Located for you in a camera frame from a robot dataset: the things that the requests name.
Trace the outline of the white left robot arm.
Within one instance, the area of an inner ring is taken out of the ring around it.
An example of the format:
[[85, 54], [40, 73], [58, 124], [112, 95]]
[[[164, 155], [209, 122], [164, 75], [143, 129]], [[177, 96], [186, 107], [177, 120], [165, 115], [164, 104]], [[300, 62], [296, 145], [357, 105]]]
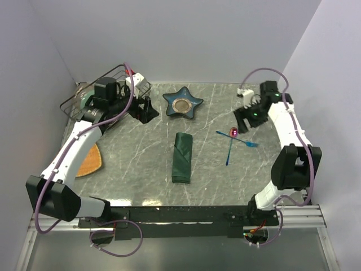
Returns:
[[100, 227], [111, 222], [110, 202], [79, 196], [73, 191], [74, 181], [96, 142], [123, 115], [129, 114], [143, 124], [159, 115], [151, 105], [150, 90], [151, 84], [140, 73], [122, 81], [101, 77], [80, 89], [79, 112], [67, 141], [40, 176], [30, 176], [25, 184], [36, 216], [63, 221], [91, 217]]

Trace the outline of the dark green cloth napkin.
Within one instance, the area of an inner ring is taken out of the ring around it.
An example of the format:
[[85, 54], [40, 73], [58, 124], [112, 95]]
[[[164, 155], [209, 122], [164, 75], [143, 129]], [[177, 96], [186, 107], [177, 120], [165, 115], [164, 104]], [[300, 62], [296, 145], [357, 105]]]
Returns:
[[171, 169], [173, 183], [191, 182], [192, 144], [192, 135], [182, 132], [176, 134]]

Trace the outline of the blue metal fork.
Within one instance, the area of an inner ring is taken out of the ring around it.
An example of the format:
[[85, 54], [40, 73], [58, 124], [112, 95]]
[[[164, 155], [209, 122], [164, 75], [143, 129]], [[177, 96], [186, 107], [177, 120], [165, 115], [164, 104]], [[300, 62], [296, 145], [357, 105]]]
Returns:
[[257, 144], [257, 143], [253, 143], [253, 142], [249, 142], [249, 141], [243, 141], [242, 139], [239, 139], [239, 138], [236, 138], [236, 137], [232, 137], [232, 136], [230, 136], [230, 135], [228, 135], [228, 134], [225, 134], [225, 133], [222, 133], [222, 132], [220, 132], [220, 131], [216, 131], [216, 133], [217, 134], [220, 134], [220, 135], [222, 135], [222, 136], [225, 136], [225, 137], [228, 137], [228, 138], [233, 138], [233, 139], [235, 139], [235, 140], [237, 140], [237, 141], [240, 141], [240, 142], [242, 142], [242, 143], [244, 143], [246, 146], [248, 146], [248, 147], [258, 147], [259, 146], [259, 144]]

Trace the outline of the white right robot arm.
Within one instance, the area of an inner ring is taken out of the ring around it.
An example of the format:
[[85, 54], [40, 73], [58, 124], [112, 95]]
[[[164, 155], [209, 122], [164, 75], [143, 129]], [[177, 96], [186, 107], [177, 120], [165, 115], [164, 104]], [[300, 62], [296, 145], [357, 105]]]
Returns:
[[279, 92], [275, 81], [261, 83], [259, 94], [251, 89], [238, 89], [237, 96], [243, 100], [243, 105], [234, 110], [239, 133], [247, 133], [249, 128], [270, 120], [280, 141], [281, 150], [271, 168], [271, 180], [255, 195], [256, 206], [246, 212], [248, 221], [259, 225], [266, 219], [266, 211], [273, 209], [283, 195], [311, 188], [322, 151], [306, 138], [291, 96]]

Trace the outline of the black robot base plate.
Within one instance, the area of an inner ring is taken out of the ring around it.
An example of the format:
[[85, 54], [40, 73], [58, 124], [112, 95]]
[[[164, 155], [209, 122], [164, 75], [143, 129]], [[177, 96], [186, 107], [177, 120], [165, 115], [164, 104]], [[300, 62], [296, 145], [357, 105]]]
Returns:
[[278, 226], [275, 211], [247, 206], [143, 206], [113, 207], [109, 224], [79, 220], [81, 229], [115, 230], [115, 240], [139, 238], [217, 237], [242, 238], [244, 228], [261, 223]]

